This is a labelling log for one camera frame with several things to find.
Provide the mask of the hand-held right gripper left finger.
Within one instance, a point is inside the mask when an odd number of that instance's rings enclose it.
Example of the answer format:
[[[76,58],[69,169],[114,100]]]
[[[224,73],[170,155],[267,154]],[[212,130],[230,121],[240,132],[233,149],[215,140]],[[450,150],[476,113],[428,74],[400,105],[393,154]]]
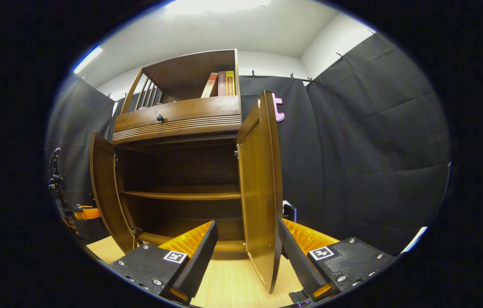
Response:
[[[159,246],[143,244],[110,263],[110,271],[153,296],[189,304],[217,241],[218,227],[211,220]]]

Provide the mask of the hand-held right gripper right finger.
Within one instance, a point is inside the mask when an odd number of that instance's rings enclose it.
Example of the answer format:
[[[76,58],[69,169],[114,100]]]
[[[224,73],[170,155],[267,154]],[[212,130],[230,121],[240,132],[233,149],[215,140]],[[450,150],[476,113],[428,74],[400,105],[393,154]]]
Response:
[[[279,234],[302,293],[313,302],[349,292],[396,261],[356,237],[337,240],[285,218]]]

